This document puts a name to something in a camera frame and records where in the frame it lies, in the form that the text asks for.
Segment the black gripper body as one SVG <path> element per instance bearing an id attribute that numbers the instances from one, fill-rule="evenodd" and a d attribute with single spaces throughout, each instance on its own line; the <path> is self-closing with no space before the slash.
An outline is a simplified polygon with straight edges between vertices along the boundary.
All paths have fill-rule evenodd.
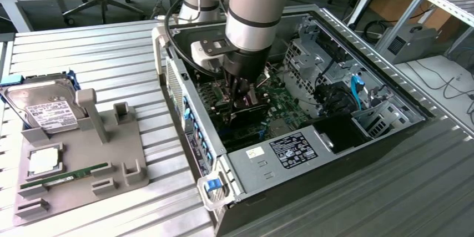
<path id="1" fill-rule="evenodd" d="M 224 54 L 224 70 L 228 74 L 226 78 L 228 85 L 236 81 L 244 80 L 247 83 L 255 83 L 263 73 L 271 47 L 259 51 L 247 51 L 238 49 Z"/>

